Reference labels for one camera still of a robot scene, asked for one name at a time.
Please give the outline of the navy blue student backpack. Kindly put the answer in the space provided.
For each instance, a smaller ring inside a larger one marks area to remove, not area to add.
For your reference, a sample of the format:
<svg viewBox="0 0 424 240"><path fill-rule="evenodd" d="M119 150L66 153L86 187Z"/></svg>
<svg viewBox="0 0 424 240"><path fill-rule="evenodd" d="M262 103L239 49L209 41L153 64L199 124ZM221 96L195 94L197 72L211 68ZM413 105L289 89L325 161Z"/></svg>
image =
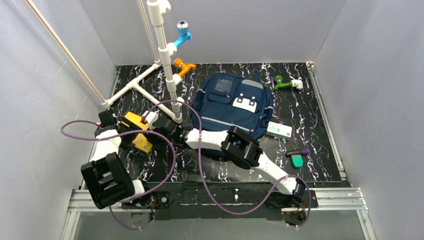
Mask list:
<svg viewBox="0 0 424 240"><path fill-rule="evenodd" d="M235 126L259 140L271 121L273 106L273 93L258 78L216 73L199 87L190 120L194 128L211 132Z"/></svg>

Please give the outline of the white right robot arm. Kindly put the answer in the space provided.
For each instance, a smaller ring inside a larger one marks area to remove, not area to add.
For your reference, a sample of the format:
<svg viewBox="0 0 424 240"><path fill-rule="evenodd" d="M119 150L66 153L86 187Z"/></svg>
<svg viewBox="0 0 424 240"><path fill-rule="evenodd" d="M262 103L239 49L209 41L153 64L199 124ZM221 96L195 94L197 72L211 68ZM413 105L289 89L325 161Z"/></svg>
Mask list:
<svg viewBox="0 0 424 240"><path fill-rule="evenodd" d="M208 131L182 127L166 116L146 121L150 130L164 135L177 147L223 154L224 159L241 169L258 171L266 180L276 184L281 194L292 196L297 201L303 199L305 184L278 167L260 148L259 142L238 126Z"/></svg>

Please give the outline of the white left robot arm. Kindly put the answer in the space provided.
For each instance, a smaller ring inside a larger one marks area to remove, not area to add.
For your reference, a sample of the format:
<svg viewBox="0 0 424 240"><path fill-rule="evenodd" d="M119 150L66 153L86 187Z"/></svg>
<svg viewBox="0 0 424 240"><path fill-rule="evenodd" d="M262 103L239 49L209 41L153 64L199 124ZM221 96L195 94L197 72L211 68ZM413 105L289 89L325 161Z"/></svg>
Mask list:
<svg viewBox="0 0 424 240"><path fill-rule="evenodd" d="M90 196L98 209L104 209L115 203L129 203L143 195L146 190L141 180L132 180L119 157L119 150L129 150L135 146L133 141L138 133L118 136L131 131L134 124L118 121L112 110L98 114L100 124L94 136L96 143L94 154L80 171Z"/></svg>

